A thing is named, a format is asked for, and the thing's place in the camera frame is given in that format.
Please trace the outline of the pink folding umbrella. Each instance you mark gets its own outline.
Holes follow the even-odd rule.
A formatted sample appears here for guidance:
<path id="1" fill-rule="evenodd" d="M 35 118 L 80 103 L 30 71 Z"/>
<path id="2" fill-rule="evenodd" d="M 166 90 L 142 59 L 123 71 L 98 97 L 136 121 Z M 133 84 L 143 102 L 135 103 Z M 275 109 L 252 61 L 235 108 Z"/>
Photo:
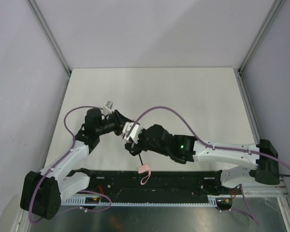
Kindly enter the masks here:
<path id="1" fill-rule="evenodd" d="M 141 166 L 139 166 L 137 168 L 137 173 L 138 174 L 146 174 L 146 176 L 140 180 L 140 184 L 143 186 L 147 183 L 147 181 L 151 177 L 151 169 L 150 169 L 149 164 L 143 164 L 141 156 L 140 155 L 138 155 L 138 156 L 140 158 Z"/>

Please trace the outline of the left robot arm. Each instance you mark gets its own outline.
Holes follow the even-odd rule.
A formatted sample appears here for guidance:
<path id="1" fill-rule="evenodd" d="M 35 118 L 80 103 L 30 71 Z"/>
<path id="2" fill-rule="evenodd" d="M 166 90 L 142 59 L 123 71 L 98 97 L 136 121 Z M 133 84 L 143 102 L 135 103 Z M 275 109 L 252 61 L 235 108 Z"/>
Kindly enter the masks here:
<path id="1" fill-rule="evenodd" d="M 63 201 L 89 186 L 89 174 L 80 171 L 72 176 L 68 174 L 96 148 L 100 136 L 114 132 L 126 141 L 136 143 L 141 130 L 139 124 L 124 117 L 118 110 L 103 117 L 101 108 L 89 108 L 80 130 L 72 136 L 71 148 L 52 164 L 38 172 L 30 171 L 25 176 L 20 208 L 31 216 L 52 219 Z"/>

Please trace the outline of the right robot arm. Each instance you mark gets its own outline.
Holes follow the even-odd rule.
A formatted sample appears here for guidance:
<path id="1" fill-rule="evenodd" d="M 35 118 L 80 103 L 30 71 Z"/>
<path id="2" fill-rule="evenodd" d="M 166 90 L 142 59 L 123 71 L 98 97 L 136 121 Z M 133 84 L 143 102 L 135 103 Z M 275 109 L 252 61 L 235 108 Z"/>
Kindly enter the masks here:
<path id="1" fill-rule="evenodd" d="M 224 145 L 211 142 L 201 143 L 188 135 L 172 135 L 160 125 L 148 129 L 132 122 L 122 129 L 126 140 L 125 149 L 133 156 L 141 152 L 155 152 L 169 157 L 174 162 L 217 161 L 234 164 L 229 170 L 222 170 L 219 182 L 223 187 L 234 188 L 252 180 L 264 185 L 278 185 L 279 168 L 275 160 L 277 152 L 267 140 L 258 144 Z"/>

